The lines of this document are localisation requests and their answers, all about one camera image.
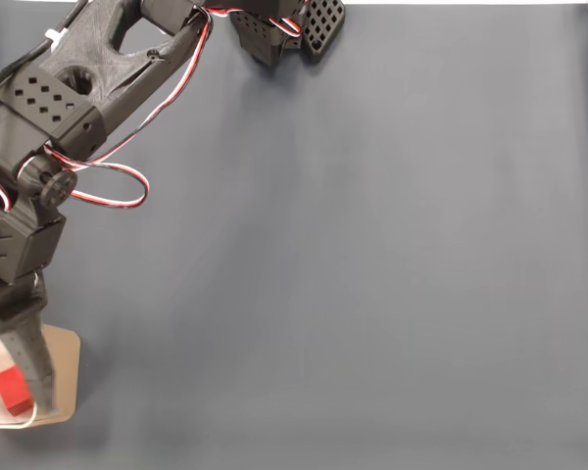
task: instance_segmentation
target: robotic arm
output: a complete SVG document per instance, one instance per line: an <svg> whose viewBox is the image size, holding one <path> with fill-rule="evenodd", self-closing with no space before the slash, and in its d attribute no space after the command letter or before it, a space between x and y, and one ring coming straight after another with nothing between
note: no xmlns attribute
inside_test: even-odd
<svg viewBox="0 0 588 470"><path fill-rule="evenodd" d="M41 410L52 410L54 374L43 336L42 269L59 243L69 196L131 208L148 184L136 170L104 164L183 90L209 37L214 16L230 16L240 44L274 66L287 50L317 62L345 18L340 0L79 0L49 39L0 72L0 340ZM125 34L145 18L170 36L162 45L121 54ZM34 63L45 52L50 54ZM184 63L169 99L133 133L93 157L118 128ZM76 172L98 165L137 177L139 200L112 205L75 191Z"/></svg>

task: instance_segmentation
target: red block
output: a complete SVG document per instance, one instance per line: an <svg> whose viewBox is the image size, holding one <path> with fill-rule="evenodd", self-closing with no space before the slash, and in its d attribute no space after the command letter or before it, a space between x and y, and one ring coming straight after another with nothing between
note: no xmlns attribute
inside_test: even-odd
<svg viewBox="0 0 588 470"><path fill-rule="evenodd" d="M0 395L12 416L32 409L32 398L26 380L16 366L0 372Z"/></svg>

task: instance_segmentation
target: dark gray fabric surface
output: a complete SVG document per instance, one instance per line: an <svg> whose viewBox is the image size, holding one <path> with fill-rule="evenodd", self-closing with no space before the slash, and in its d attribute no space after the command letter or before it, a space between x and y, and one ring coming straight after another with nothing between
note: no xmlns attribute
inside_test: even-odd
<svg viewBox="0 0 588 470"><path fill-rule="evenodd" d="M65 10L0 1L0 66ZM235 41L122 153L143 209L64 207L79 407L0 469L588 470L588 10L352 7L275 73Z"/></svg>

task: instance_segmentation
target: red white black wire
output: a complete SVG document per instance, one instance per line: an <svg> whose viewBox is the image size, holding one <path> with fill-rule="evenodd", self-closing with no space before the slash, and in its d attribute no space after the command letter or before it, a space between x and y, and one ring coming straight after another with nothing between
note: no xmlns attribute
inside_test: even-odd
<svg viewBox="0 0 588 470"><path fill-rule="evenodd" d="M243 10L240 8L208 8L207 11L216 17L226 18L229 13L242 12ZM270 18L269 21L289 36L301 37L301 34L303 33L303 29L289 18L284 18L282 20Z"/></svg>
<svg viewBox="0 0 588 470"><path fill-rule="evenodd" d="M148 115L148 117L133 132L131 132L127 137L125 137L120 143L116 144L111 150L107 151L105 154L103 154L100 157L97 157L91 161L76 162L74 160L69 159L65 155L62 155L60 152L53 149L49 145L46 145L44 147L44 149L48 155L59 160L61 162L61 164L67 169L71 169L72 171L81 171L83 169L91 168L91 167L112 169L112 170L119 171L119 172L122 172L124 174L127 174L127 175L133 177L144 188L144 193L142 194L142 196L140 198L134 199L132 201L117 201L117 200L113 200L113 199L107 199L107 198L102 198L99 196L94 196L91 194L87 194L87 193L83 193L81 191L75 191L75 190L72 192L73 198L84 201L86 203L90 203L90 204L94 204L94 205L102 206L102 207L106 207L106 208L112 208L112 209L133 209L133 208L137 208L137 207L141 206L144 203L144 201L146 201L146 198L148 197L148 194L150 192L150 183L148 182L148 179L146 178L146 176L144 176L137 169L132 168L130 166L127 166L125 164L111 164L111 163L105 164L104 161L106 161L111 155L113 155L115 152L117 152L119 149L121 149L123 146L125 146L128 142L130 142L141 129L143 129L146 125L148 125L150 122L152 122L161 113L161 111L163 111L165 108L167 108L169 105L171 105L176 100L176 98L178 98L178 96L182 93L182 91L187 86L187 83L189 82L192 74L196 70L198 60L200 59L200 55L203 51L203 48L205 47L205 43L207 42L207 38L209 37L210 26L211 26L210 23L206 23L205 26L203 27L198 44L196 46L194 54L192 55L191 60L189 61L187 69L186 69L185 73L183 74L180 82L176 86L176 88L170 94L170 96L163 103L161 103L157 108L155 108L155 110L150 115Z"/></svg>

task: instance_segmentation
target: black plastic part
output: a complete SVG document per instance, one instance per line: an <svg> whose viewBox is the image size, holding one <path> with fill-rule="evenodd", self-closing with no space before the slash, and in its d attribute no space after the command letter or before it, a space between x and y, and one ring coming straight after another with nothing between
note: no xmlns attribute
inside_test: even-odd
<svg viewBox="0 0 588 470"><path fill-rule="evenodd" d="M76 4L73 6L72 10L68 13L63 21L61 21L58 25L56 30L62 31L64 28L69 27L74 19L80 14L83 8L87 6L87 0L78 0ZM33 62L37 58L39 58L43 53L48 51L52 46L52 40L44 39L40 44L32 48L30 51L25 53L23 56L19 57L7 67L0 70L0 85L4 80L9 78L13 73L18 71L22 66Z"/></svg>
<svg viewBox="0 0 588 470"><path fill-rule="evenodd" d="M107 140L96 107L34 64L0 88L0 103L32 122L73 160L87 159Z"/></svg>
<svg viewBox="0 0 588 470"><path fill-rule="evenodd" d="M316 64L342 29L346 8L341 0L310 0L305 17L303 51Z"/></svg>
<svg viewBox="0 0 588 470"><path fill-rule="evenodd" d="M0 210L0 279L12 283L50 263L65 223L55 212L53 220L40 224L19 204L11 212Z"/></svg>
<svg viewBox="0 0 588 470"><path fill-rule="evenodd" d="M193 8L191 0L143 0L141 14L150 23L174 36L181 31Z"/></svg>
<svg viewBox="0 0 588 470"><path fill-rule="evenodd" d="M0 182L5 188L17 191L20 167L47 141L48 134L32 122L6 106L0 107Z"/></svg>
<svg viewBox="0 0 588 470"><path fill-rule="evenodd" d="M297 12L288 15L303 28L302 36L297 38L283 33L270 23L270 18L248 12L229 16L239 34L242 49L262 64L274 67L285 51L298 49L303 50L310 62L318 63L340 32L346 8L340 0L310 0L307 5L302 0Z"/></svg>
<svg viewBox="0 0 588 470"><path fill-rule="evenodd" d="M46 306L41 273L0 285L0 340L22 371L35 402L53 408L52 361L41 333L40 312Z"/></svg>
<svg viewBox="0 0 588 470"><path fill-rule="evenodd" d="M242 49L268 67L280 62L285 41L283 32L250 13L237 12L229 16L239 34Z"/></svg>
<svg viewBox="0 0 588 470"><path fill-rule="evenodd" d="M42 69L86 95L102 114L108 133L191 57L207 23L206 16L194 10L167 42L132 54L121 53L126 33L141 18L141 0L91 2L41 64Z"/></svg>

